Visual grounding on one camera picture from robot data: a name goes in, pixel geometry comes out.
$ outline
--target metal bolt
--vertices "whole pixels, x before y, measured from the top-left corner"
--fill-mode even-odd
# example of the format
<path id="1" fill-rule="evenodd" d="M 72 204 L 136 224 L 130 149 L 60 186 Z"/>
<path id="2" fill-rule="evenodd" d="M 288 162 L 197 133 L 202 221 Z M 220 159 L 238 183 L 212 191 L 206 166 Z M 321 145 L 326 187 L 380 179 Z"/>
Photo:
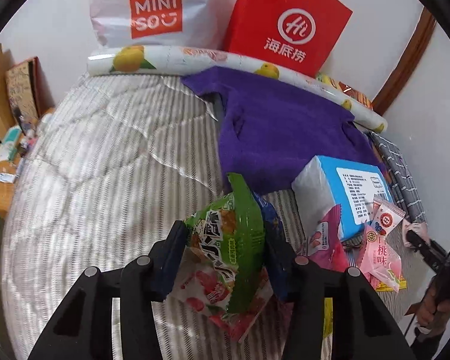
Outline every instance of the metal bolt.
<path id="1" fill-rule="evenodd" d="M 96 275 L 96 273 L 98 272 L 98 269 L 94 266 L 89 266 L 87 269 L 85 269 L 85 276 L 87 276 L 88 278 L 91 278 L 92 276 Z"/>
<path id="2" fill-rule="evenodd" d="M 295 257 L 295 262 L 299 265 L 299 266 L 306 266 L 308 264 L 308 258 L 305 256 L 296 256 Z"/>
<path id="3" fill-rule="evenodd" d="M 354 278 L 357 278 L 360 276 L 360 269 L 351 266 L 350 268 L 347 269 L 347 272 L 350 276 L 353 276 Z"/>
<path id="4" fill-rule="evenodd" d="M 137 259 L 137 264 L 140 266 L 147 266 L 148 264 L 150 264 L 150 257 L 148 256 L 140 256 Z"/>

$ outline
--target blue and white box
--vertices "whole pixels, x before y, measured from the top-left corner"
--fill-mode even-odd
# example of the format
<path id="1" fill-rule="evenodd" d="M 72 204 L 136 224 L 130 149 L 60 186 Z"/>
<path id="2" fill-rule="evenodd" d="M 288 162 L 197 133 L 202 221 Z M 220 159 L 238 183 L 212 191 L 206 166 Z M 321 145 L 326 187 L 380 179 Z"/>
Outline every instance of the blue and white box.
<path id="1" fill-rule="evenodd" d="M 292 183 L 305 236 L 336 204 L 342 205 L 341 241 L 363 231 L 373 220 L 373 197 L 392 202 L 380 169 L 373 165 L 316 155 Z"/>

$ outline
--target brown wooden trim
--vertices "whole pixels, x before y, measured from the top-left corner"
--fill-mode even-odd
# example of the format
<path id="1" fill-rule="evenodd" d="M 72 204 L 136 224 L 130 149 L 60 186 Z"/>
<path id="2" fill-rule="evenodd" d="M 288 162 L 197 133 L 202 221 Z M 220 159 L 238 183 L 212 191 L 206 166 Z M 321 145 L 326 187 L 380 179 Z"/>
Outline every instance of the brown wooden trim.
<path id="1" fill-rule="evenodd" d="M 426 8 L 423 8 L 415 32 L 408 42 L 397 67 L 373 100 L 373 110 L 377 114 L 383 115 L 385 113 L 410 79 L 430 43 L 436 23 L 437 20 L 432 14 Z"/>

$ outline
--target bed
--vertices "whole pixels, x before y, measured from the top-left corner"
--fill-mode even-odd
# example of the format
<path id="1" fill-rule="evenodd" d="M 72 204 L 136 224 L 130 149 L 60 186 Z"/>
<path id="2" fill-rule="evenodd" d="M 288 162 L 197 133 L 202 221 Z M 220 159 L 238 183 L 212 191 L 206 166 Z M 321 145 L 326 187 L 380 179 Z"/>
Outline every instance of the bed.
<path id="1" fill-rule="evenodd" d="M 176 76 L 82 76 L 29 155 L 4 229 L 1 290 L 13 349 L 26 359 L 68 289 L 91 265 L 121 268 L 223 193 L 217 139 L 220 101 L 195 96 Z M 266 198 L 294 248 L 302 242 L 291 190 Z M 380 296 L 399 321 L 426 267 L 403 258 L 408 289 Z M 153 305 L 164 358 L 279 359 L 286 332 L 272 299 L 243 344 L 168 297 Z M 113 351 L 121 358 L 118 303 Z"/>

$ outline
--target white plastic bag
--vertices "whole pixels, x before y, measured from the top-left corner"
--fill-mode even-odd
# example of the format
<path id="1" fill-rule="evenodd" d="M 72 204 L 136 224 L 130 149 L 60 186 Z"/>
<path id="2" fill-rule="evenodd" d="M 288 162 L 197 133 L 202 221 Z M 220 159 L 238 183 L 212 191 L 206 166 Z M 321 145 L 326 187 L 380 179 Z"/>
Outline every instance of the white plastic bag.
<path id="1" fill-rule="evenodd" d="M 212 0 L 90 0 L 98 42 L 107 47 L 165 44 L 216 49 Z"/>

